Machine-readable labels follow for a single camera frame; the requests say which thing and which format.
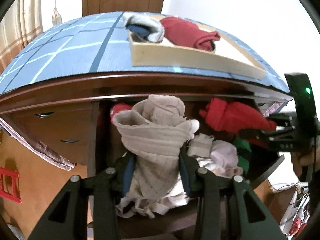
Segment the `wooden drawer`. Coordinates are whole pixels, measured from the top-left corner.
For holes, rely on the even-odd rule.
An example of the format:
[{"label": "wooden drawer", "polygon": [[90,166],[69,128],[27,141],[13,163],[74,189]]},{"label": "wooden drawer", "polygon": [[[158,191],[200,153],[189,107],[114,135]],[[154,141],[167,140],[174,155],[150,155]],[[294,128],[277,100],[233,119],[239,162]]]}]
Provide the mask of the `wooden drawer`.
[{"label": "wooden drawer", "polygon": [[24,123],[28,127],[35,124],[52,125],[57,122],[90,121],[90,118],[91,109],[76,109],[72,111],[54,111],[54,109],[52,109],[49,112],[36,112],[36,114],[15,117],[18,122]]},{"label": "wooden drawer", "polygon": [[43,114],[43,113],[53,113],[51,115],[47,115],[47,117],[44,117],[42,119],[52,119],[57,114],[61,114],[63,112],[85,112],[90,111],[92,109],[92,103],[91,102],[85,102],[85,103],[77,103],[77,104],[67,104],[67,105],[59,105],[59,106],[47,106],[47,107],[38,107],[33,108],[29,110],[24,111],[18,111],[15,112],[14,117],[16,119],[25,120],[27,116],[34,117],[34,120],[37,122],[37,120],[41,119],[40,117],[36,116],[36,114]]},{"label": "wooden drawer", "polygon": [[57,122],[50,126],[33,123],[28,130],[50,146],[61,140],[84,140],[90,136],[90,125],[90,121]]},{"label": "wooden drawer", "polygon": [[84,139],[75,143],[57,142],[50,144],[50,148],[72,163],[87,165],[90,151],[90,140]]}]

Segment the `white cloth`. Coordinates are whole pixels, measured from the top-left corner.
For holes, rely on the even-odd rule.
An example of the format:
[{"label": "white cloth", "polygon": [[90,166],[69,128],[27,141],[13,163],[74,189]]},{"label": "white cloth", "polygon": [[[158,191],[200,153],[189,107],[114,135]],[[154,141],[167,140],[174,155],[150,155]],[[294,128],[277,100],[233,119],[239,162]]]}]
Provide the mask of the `white cloth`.
[{"label": "white cloth", "polygon": [[196,160],[200,167],[220,177],[232,178],[243,173],[243,168],[237,166],[239,159],[236,147],[225,141],[213,141],[210,157],[198,157]]},{"label": "white cloth", "polygon": [[125,12],[123,14],[124,27],[130,24],[137,24],[147,27],[151,34],[148,35],[147,39],[150,42],[161,42],[164,38],[164,27],[161,22],[149,17],[147,15],[138,13]]},{"label": "white cloth", "polygon": [[[134,207],[127,213],[123,213],[123,209],[133,201]],[[188,204],[189,198],[184,192],[180,175],[176,185],[173,187],[165,197],[153,200],[153,199],[139,199],[124,197],[120,203],[116,205],[117,215],[123,218],[129,218],[139,213],[142,216],[148,216],[154,218],[154,213],[165,215],[170,209]]]},{"label": "white cloth", "polygon": [[214,136],[199,133],[189,142],[188,156],[209,158],[213,140]]},{"label": "white cloth", "polygon": [[150,95],[132,110],[113,117],[122,143],[137,155],[127,198],[158,201],[174,189],[179,178],[180,148],[199,129],[198,120],[186,120],[184,112],[179,98]]}]

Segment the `hanging ornament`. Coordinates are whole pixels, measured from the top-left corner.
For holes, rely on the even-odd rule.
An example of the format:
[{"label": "hanging ornament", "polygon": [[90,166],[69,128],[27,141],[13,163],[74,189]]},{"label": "hanging ornament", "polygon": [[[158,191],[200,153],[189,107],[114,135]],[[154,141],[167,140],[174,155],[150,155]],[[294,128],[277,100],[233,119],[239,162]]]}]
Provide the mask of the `hanging ornament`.
[{"label": "hanging ornament", "polygon": [[55,25],[58,25],[61,23],[62,23],[62,18],[57,10],[57,0],[54,0],[54,9],[53,9],[53,14],[52,14],[52,25],[55,26]]}]

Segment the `blue fabric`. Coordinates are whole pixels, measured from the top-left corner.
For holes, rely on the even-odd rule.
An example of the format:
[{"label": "blue fabric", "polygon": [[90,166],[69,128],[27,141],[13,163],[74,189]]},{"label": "blue fabric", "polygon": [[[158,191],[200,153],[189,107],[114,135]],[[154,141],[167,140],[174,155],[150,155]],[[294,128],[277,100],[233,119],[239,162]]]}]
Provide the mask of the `blue fabric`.
[{"label": "blue fabric", "polygon": [[136,156],[132,154],[129,162],[124,169],[123,181],[122,181],[122,196],[124,197],[130,190],[133,173],[136,168]]},{"label": "blue fabric", "polygon": [[129,24],[126,28],[133,33],[137,33],[142,38],[149,36],[151,33],[147,27],[141,25]]},{"label": "blue fabric", "polygon": [[289,92],[286,83],[253,49],[219,29],[218,32],[228,36],[260,62],[261,67],[268,71],[264,79],[257,80],[179,65],[132,66],[128,31],[123,27],[122,14],[123,12],[112,12],[89,15],[54,26],[41,34],[29,43],[1,74],[0,94],[53,78],[114,71],[183,73],[230,78]]}]

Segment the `dark blue cloth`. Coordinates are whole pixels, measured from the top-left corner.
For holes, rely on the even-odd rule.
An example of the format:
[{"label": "dark blue cloth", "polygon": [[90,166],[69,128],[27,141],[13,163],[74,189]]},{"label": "dark blue cloth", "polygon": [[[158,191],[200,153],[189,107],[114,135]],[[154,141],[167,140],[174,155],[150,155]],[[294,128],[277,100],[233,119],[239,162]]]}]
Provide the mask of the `dark blue cloth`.
[{"label": "dark blue cloth", "polygon": [[151,31],[147,27],[142,25],[129,24],[126,28],[133,33],[137,33],[137,35],[143,38],[148,37],[151,33]]}]

